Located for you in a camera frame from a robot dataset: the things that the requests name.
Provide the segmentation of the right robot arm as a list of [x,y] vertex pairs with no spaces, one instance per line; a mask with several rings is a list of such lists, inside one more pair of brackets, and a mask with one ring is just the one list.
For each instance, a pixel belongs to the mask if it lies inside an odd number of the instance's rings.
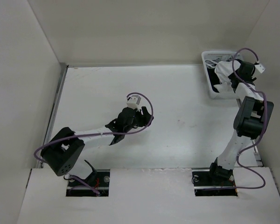
[[261,69],[259,63],[241,60],[219,62],[216,69],[225,66],[231,70],[228,76],[234,93],[241,102],[233,123],[233,135],[225,150],[210,165],[207,179],[211,184],[227,181],[233,175],[233,169],[239,163],[240,155],[259,144],[266,132],[274,104],[258,91],[252,77],[255,70]]

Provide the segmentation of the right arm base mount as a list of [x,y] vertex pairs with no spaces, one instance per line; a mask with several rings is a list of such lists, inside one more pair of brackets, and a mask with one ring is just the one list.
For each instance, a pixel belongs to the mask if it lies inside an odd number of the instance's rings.
[[238,196],[233,188],[236,186],[233,175],[229,179],[214,179],[208,169],[194,169],[191,181],[195,196]]

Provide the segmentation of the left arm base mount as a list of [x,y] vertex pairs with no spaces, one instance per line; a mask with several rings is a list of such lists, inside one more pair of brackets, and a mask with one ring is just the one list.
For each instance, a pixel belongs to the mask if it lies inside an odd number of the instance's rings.
[[69,175],[63,177],[67,181],[66,196],[68,197],[108,197],[110,185],[110,170],[97,170],[97,173],[83,182],[94,188],[96,192],[92,191],[88,186],[79,182]]

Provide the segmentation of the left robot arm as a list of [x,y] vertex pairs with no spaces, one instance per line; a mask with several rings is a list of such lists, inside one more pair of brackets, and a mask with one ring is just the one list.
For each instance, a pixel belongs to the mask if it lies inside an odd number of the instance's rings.
[[41,157],[57,176],[78,177],[83,185],[91,186],[97,172],[81,153],[95,147],[115,145],[133,129],[150,126],[153,119],[145,106],[140,110],[125,107],[117,118],[97,130],[75,132],[64,127],[50,145],[41,150]]

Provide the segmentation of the white tank top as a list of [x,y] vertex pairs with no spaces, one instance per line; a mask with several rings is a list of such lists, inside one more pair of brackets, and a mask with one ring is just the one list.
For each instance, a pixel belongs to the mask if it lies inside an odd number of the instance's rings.
[[215,67],[215,72],[219,76],[219,74],[223,74],[227,77],[233,74],[233,69],[232,69],[232,61],[230,62],[225,62],[221,61],[219,62],[216,67]]

